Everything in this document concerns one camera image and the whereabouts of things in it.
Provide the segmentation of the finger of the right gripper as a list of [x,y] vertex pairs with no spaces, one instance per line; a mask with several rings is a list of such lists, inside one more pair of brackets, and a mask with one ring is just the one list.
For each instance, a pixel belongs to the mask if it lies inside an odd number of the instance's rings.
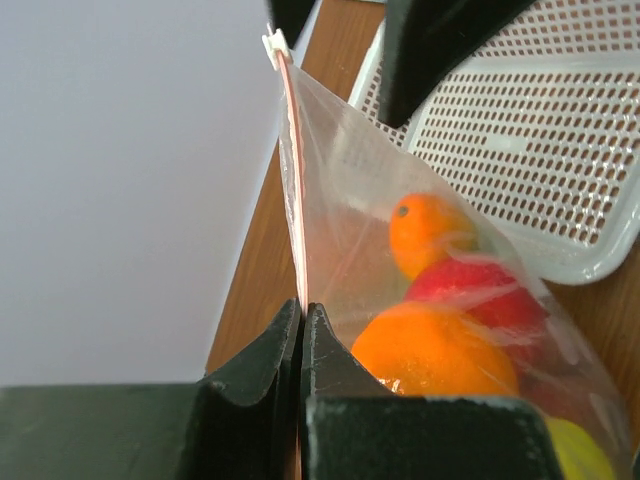
[[402,126],[444,77],[529,0],[408,0],[385,7],[383,123]]
[[289,46],[295,46],[316,4],[316,0],[267,0],[270,25],[280,29]]

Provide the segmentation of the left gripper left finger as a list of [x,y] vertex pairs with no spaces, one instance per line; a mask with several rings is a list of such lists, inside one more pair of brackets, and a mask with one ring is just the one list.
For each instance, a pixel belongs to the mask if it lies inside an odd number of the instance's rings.
[[194,383],[1,391],[5,479],[288,479],[301,312]]

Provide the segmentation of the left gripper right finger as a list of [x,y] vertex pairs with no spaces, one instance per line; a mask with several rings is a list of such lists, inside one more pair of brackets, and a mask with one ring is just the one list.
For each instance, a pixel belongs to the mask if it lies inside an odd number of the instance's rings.
[[560,479],[541,416],[503,396],[399,396],[340,343],[320,304],[302,348],[305,479]]

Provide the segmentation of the clear zip top bag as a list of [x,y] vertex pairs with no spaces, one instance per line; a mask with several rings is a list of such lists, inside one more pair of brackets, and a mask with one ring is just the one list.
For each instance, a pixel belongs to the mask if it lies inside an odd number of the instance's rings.
[[551,472],[629,479],[623,399],[509,240],[424,161],[263,43],[283,81],[280,168],[303,306],[391,398],[524,407]]

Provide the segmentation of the white perforated plastic basket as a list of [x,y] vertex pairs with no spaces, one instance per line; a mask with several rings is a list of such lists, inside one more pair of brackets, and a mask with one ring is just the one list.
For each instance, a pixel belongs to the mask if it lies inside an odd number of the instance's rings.
[[385,127],[539,277],[599,281],[639,236],[639,4],[537,1]]

